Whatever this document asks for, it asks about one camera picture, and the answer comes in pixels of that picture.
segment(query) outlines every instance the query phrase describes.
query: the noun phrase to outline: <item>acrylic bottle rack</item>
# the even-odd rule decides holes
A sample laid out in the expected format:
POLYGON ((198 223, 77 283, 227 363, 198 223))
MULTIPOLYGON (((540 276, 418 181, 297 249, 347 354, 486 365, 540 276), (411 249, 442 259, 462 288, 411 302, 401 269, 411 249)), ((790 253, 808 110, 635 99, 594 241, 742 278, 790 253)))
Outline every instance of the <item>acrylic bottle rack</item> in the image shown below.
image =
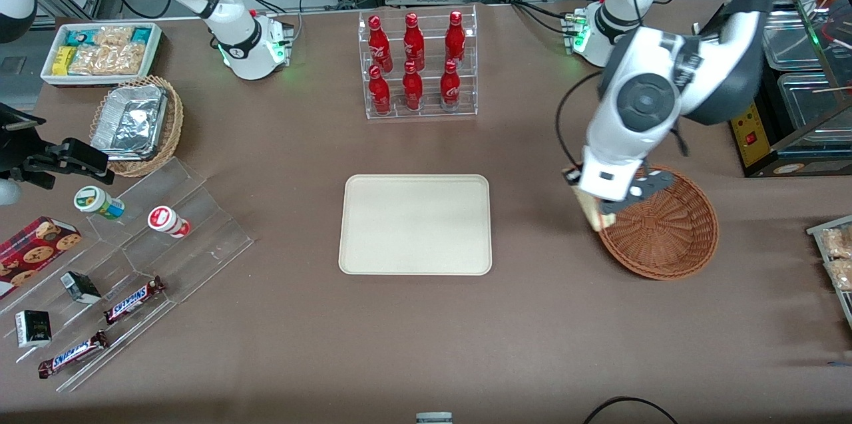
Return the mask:
POLYGON ((405 75, 405 49, 402 38, 405 36, 405 12, 399 9, 380 9, 379 11, 359 14, 358 45, 361 60, 361 80, 364 84, 364 103, 367 118, 447 118, 466 114, 477 114, 479 110, 477 75, 477 9, 474 6, 417 8, 417 21, 425 41, 426 67, 420 72, 423 79, 423 102, 420 111, 411 111, 405 106, 405 91, 402 77, 405 75), (447 29, 450 26, 450 12, 454 9, 462 12, 462 28, 465 30, 465 60, 459 63, 457 72, 459 87, 459 108, 447 112, 441 108, 441 75, 444 73, 445 44, 447 29), (370 54, 370 29, 367 18, 377 15, 381 18, 381 28, 390 41, 390 55, 393 70, 384 73, 384 79, 390 86, 390 114, 375 112, 370 99, 370 76, 368 69, 372 63, 370 54))
POLYGON ((41 361, 62 354, 104 329, 109 348, 95 352, 82 363, 69 364, 45 380, 45 385, 58 386, 56 391, 74 390, 252 245, 252 239, 230 214, 219 208, 203 184, 201 176, 172 158, 119 196, 125 210, 118 220, 90 215, 75 224, 83 241, 31 279, 38 282, 3 300, 0 331, 4 339, 15 343, 10 345, 17 345, 16 312, 46 311, 51 317, 51 344, 19 349, 21 353, 17 355, 18 363, 33 369, 33 379, 38 379, 41 361), (192 232, 176 239, 151 230, 146 223, 147 214, 158 205, 171 206, 190 221, 192 232), (69 270, 91 278, 103 297, 92 305, 74 302, 60 282, 60 276, 69 270), (166 290, 107 326, 103 312, 157 275, 166 290))

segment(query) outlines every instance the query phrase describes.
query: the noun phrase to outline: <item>aluminum foil container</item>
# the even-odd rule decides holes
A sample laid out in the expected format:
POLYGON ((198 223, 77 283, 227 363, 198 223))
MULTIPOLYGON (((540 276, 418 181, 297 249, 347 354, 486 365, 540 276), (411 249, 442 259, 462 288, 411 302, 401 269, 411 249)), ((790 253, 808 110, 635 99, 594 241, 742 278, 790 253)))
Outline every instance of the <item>aluminum foil container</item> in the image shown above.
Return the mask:
POLYGON ((116 88, 106 95, 92 146, 109 160, 150 160, 157 154, 168 91, 157 85, 116 88))

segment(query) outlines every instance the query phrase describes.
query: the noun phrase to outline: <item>snickers bar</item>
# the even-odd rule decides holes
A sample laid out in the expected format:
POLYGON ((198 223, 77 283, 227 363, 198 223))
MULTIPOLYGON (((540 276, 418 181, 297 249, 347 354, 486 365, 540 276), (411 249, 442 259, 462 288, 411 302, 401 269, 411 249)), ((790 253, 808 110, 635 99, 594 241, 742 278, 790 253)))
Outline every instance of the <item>snickers bar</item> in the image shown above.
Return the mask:
POLYGON ((39 379, 46 379, 62 370, 62 367, 70 363, 82 360, 95 351, 106 349, 109 347, 109 340, 103 331, 98 331, 89 339, 70 348, 53 359, 43 361, 39 364, 39 379))
POLYGON ((160 281, 159 276, 155 276, 151 281, 146 282, 145 286, 142 286, 136 293, 131 294, 127 298, 125 298, 122 302, 116 304, 109 311, 104 311, 104 317, 106 317, 107 324, 113 324, 115 321, 127 316, 139 306, 142 306, 142 303, 151 299, 155 294, 165 290, 165 285, 160 281))

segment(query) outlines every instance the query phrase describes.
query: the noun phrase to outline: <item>white container with red label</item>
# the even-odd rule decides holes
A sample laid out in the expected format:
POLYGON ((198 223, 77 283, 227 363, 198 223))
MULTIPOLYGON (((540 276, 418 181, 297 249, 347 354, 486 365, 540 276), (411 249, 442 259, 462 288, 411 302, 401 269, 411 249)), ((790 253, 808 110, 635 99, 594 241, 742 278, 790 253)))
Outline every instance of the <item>white container with red label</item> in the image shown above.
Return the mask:
POLYGON ((174 209, 168 206, 157 206, 148 215, 148 226, 152 230, 167 233, 171 237, 184 237, 189 234, 192 225, 184 220, 174 209))

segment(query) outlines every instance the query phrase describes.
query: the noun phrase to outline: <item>white container with green label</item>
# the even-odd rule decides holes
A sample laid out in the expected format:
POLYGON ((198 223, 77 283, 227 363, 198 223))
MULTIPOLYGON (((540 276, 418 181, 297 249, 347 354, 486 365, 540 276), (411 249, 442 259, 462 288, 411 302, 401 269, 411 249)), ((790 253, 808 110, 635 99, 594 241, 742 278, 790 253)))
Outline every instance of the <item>white container with green label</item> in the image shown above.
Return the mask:
POLYGON ((74 206, 82 212, 94 212, 107 220, 118 220, 124 214, 124 202, 109 196, 97 186, 80 188, 74 196, 74 206))

